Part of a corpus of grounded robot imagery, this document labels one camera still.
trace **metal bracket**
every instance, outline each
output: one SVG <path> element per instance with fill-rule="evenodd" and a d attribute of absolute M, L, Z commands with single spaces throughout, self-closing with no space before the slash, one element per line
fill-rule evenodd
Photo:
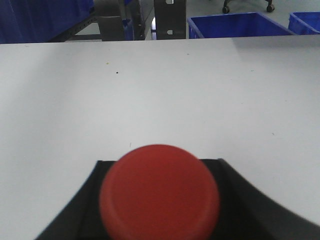
<path fill-rule="evenodd" d="M 156 39 L 186 38 L 186 0 L 154 0 Z"/>

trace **blue bin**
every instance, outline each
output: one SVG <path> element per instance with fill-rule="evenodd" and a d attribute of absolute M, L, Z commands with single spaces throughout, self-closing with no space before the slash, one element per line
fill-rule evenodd
<path fill-rule="evenodd" d="M 0 43 L 47 42 L 90 15 L 93 0 L 0 0 Z"/>
<path fill-rule="evenodd" d="M 291 12 L 289 29 L 298 35 L 320 34 L 320 12 Z"/>
<path fill-rule="evenodd" d="M 190 39 L 293 35 L 259 12 L 197 16 L 187 22 Z"/>

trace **red button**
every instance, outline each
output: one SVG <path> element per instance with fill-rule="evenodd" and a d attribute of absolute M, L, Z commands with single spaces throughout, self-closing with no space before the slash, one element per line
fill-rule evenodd
<path fill-rule="evenodd" d="M 217 223 L 220 198 L 213 176 L 195 156 L 149 145 L 111 167 L 99 207 L 113 240 L 206 240 Z"/>

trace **gray floor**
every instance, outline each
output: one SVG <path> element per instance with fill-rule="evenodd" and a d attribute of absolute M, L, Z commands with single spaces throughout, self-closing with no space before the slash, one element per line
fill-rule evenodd
<path fill-rule="evenodd" d="M 186 17 L 222 14 L 223 4 L 224 0 L 186 0 Z M 274 0 L 273 4 L 275 10 L 271 13 L 266 10 L 268 2 L 265 0 L 232 0 L 228 6 L 230 13 L 262 12 L 286 28 L 290 12 L 320 12 L 320 0 Z M 80 35 L 99 33 L 96 23 L 79 32 Z M 146 40 L 151 40 L 150 33 Z"/>

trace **chair wheel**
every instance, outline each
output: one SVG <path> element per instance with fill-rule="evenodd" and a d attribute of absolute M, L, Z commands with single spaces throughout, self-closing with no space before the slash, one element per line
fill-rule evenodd
<path fill-rule="evenodd" d="M 275 5 L 273 5 L 273 4 L 270 4 L 270 5 L 268 5 L 268 6 L 266 7 L 266 11 L 267 11 L 268 13 L 272 13 L 275 9 L 276 9 L 276 8 L 275 8 Z"/>
<path fill-rule="evenodd" d="M 230 8 L 229 8 L 228 6 L 224 6 L 224 7 L 222 8 L 222 12 L 223 12 L 224 14 L 227 14 L 227 13 L 230 12 Z"/>

